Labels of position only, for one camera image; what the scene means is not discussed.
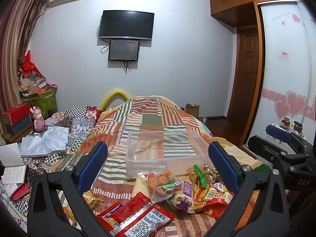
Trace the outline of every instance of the blue gripper pad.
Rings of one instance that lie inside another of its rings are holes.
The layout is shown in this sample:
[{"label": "blue gripper pad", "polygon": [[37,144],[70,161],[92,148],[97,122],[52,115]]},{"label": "blue gripper pad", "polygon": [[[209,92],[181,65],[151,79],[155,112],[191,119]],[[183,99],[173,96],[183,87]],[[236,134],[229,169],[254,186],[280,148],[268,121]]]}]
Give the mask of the blue gripper pad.
[{"label": "blue gripper pad", "polygon": [[222,178],[227,190],[235,195],[239,192],[242,181],[241,165],[234,156],[230,156],[224,148],[215,141],[209,145],[209,157]]},{"label": "blue gripper pad", "polygon": [[270,135],[270,136],[272,136],[272,137],[274,137],[282,142],[289,143],[292,141],[291,135],[288,132],[286,132],[282,129],[279,129],[273,125],[268,125],[267,128],[265,129],[265,132],[268,135]]},{"label": "blue gripper pad", "polygon": [[107,146],[99,141],[88,155],[80,159],[75,172],[78,182],[77,190],[80,194],[89,191],[106,158]]}]

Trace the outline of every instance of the clear plastic container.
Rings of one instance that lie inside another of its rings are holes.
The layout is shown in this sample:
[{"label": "clear plastic container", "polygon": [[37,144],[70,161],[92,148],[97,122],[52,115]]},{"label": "clear plastic container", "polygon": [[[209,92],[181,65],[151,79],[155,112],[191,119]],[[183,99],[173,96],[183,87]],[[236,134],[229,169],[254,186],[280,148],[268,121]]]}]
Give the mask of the clear plastic container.
[{"label": "clear plastic container", "polygon": [[127,179],[140,172],[169,169],[177,176],[197,164],[212,164],[208,143],[196,131],[128,132]]}]

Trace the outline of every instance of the yellow foam tube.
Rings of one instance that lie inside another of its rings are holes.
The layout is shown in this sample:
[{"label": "yellow foam tube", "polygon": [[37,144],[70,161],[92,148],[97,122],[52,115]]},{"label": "yellow foam tube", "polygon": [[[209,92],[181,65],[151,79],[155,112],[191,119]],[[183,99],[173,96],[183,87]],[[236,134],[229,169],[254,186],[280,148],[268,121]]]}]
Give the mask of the yellow foam tube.
[{"label": "yellow foam tube", "polygon": [[102,103],[100,110],[105,110],[107,108],[107,106],[109,105],[109,102],[111,101],[111,99],[115,96],[115,95],[120,95],[122,96],[125,101],[129,100],[130,97],[128,96],[128,94],[122,90],[114,90],[112,92],[110,92],[110,94],[105,98],[104,102]]}]

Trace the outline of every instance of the pink rabbit figurine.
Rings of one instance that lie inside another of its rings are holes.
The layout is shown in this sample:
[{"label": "pink rabbit figurine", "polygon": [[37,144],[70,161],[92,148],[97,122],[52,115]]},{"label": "pink rabbit figurine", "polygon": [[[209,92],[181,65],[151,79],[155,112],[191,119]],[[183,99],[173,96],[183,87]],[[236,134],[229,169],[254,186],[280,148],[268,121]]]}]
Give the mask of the pink rabbit figurine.
[{"label": "pink rabbit figurine", "polygon": [[34,128],[36,132],[41,133],[44,130],[44,119],[40,108],[30,108],[31,113],[34,117]]}]

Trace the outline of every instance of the wall-mounted monitor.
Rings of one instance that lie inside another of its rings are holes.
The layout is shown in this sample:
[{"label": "wall-mounted monitor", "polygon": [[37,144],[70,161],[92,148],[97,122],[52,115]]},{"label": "wall-mounted monitor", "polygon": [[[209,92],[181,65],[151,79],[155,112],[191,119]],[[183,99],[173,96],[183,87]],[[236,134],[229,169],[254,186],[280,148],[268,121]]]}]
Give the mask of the wall-mounted monitor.
[{"label": "wall-mounted monitor", "polygon": [[109,61],[138,61],[138,40],[116,40],[110,41]]},{"label": "wall-mounted monitor", "polygon": [[154,13],[143,11],[103,11],[99,38],[151,40]]}]

